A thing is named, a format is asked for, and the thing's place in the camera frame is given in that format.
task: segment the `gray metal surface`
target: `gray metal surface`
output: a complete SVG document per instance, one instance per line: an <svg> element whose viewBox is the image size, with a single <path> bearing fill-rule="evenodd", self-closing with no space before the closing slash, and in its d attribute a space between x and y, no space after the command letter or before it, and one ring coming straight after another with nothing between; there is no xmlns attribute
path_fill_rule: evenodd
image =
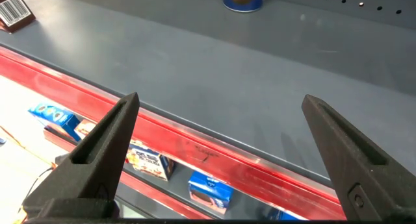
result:
<svg viewBox="0 0 416 224"><path fill-rule="evenodd" d="M138 210L138 213L146 218L184 219L181 214L178 214L122 183L119 183L117 187L116 200L123 205L131 206L133 210L140 209Z"/></svg>
<svg viewBox="0 0 416 224"><path fill-rule="evenodd" d="M300 105L325 100L416 173L416 32L268 0L26 0L0 44L327 182Z"/></svg>
<svg viewBox="0 0 416 224"><path fill-rule="evenodd" d="M283 0L416 29L416 0Z"/></svg>
<svg viewBox="0 0 416 224"><path fill-rule="evenodd" d="M204 214L207 214L213 218L217 219L251 219L259 220L265 219L266 214L270 211L271 207L248 196L239 191L234 191L229 203L229 208L227 212L223 215L210 208L207 208L205 205L201 205L192 199L190 199L189 190L188 190L188 180L192 173L192 169L183 166L181 164L176 164L174 173L172 174L169 182L158 179L154 176L141 173L133 169L131 164L125 165L125 169L128 172L147 182L148 184L160 189L160 191L169 194L180 201L196 207L196 209L201 210Z"/></svg>

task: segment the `barcode label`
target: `barcode label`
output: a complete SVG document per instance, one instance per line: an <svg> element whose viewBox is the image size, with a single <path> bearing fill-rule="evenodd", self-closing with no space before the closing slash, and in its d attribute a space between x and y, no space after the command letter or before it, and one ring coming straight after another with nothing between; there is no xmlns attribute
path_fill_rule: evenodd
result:
<svg viewBox="0 0 416 224"><path fill-rule="evenodd" d="M8 27L30 15L31 12L22 0L6 0L0 3L0 18Z"/></svg>

